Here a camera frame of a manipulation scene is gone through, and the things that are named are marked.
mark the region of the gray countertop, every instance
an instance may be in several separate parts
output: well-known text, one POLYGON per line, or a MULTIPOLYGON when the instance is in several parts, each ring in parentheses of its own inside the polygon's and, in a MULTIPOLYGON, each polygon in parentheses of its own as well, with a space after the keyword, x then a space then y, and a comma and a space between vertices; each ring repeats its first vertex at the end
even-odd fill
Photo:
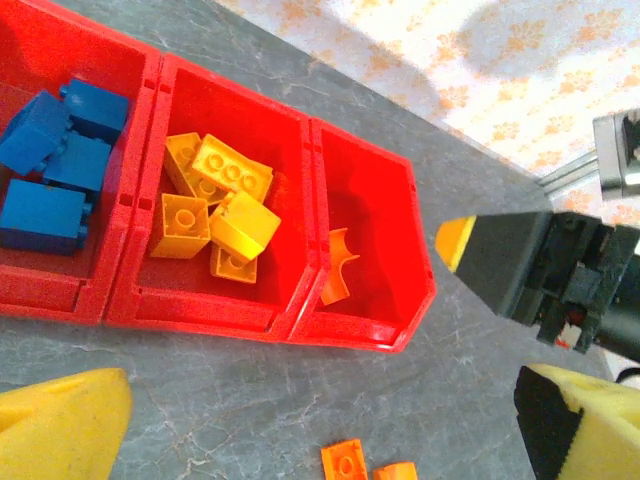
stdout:
POLYGON ((210 0, 58 3, 410 158, 439 294, 399 355, 2 319, 0 390, 125 368, 135 407, 115 479, 321 479, 320 448, 352 437, 369 470, 533 478, 512 400, 520 366, 603 364, 494 316, 431 248, 452 217, 547 206, 533 181, 210 0))

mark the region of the red storage bin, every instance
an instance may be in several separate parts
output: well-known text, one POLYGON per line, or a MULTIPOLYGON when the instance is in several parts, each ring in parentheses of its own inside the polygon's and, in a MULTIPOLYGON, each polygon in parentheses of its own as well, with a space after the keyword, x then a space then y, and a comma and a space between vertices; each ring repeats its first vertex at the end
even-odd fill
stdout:
POLYGON ((286 340, 328 264, 318 253, 310 120, 215 73, 168 54, 142 170, 136 211, 114 284, 108 325, 286 340), (282 219, 258 259, 255 285, 215 278, 210 247, 191 260, 149 257, 160 192, 175 193, 163 171, 168 135, 214 135, 273 167, 265 206, 282 219))
MULTIPOLYGON (((38 91, 57 94, 72 77, 131 102, 86 247, 73 257, 0 248, 0 314, 101 320, 133 213, 160 60, 155 49, 49 2, 0 2, 0 131, 38 91)), ((5 193, 6 182, 0 202, 5 193)))
MULTIPOLYGON (((310 298, 289 341, 402 351, 436 294, 411 164, 321 120, 312 135, 326 179, 318 201, 360 258, 342 269, 351 296, 328 306, 310 298)), ((321 245, 328 251, 328 236, 321 245)))

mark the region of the orange curved lego piece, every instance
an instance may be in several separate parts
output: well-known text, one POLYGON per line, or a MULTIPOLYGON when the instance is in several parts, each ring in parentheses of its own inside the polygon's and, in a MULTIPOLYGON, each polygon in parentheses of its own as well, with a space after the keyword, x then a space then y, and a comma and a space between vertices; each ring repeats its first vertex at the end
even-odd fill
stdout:
POLYGON ((354 438, 322 449, 326 480, 367 480, 360 439, 354 438))
POLYGON ((342 266, 359 258, 360 255, 354 255, 347 248, 344 238, 347 235, 348 228, 338 228, 329 232, 329 258, 331 269, 329 270, 329 278, 324 285, 320 299, 325 305, 330 305, 339 300, 348 298, 350 293, 347 284, 342 278, 342 266))
POLYGON ((394 463, 374 470, 373 480, 418 480, 418 472, 412 462, 394 463))

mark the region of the blue lego brick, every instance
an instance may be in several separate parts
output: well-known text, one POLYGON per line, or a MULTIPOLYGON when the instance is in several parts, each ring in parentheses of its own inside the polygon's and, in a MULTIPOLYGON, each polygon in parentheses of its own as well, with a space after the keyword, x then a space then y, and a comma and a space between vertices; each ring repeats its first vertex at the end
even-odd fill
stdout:
POLYGON ((114 145, 127 121, 129 100, 80 80, 60 87, 64 105, 71 111, 73 129, 114 145))
POLYGON ((100 198, 111 146, 100 139, 71 132, 65 148, 54 153, 42 173, 44 183, 86 193, 95 204, 100 198))
POLYGON ((85 194, 13 179, 0 213, 0 246, 72 255, 88 235, 85 194))
POLYGON ((69 110, 46 91, 11 119, 0 138, 0 163, 20 175, 41 172, 71 126, 69 110))

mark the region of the floral wallpaper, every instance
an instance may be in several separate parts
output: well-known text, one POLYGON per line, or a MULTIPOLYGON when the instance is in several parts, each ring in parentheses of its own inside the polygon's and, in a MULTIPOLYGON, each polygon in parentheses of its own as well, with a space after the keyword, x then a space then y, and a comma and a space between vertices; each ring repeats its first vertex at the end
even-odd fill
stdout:
MULTIPOLYGON (((216 1, 537 176, 594 149, 594 117, 640 106, 640 2, 216 1)), ((640 226, 640 199, 603 204, 597 181, 555 206, 640 226)))

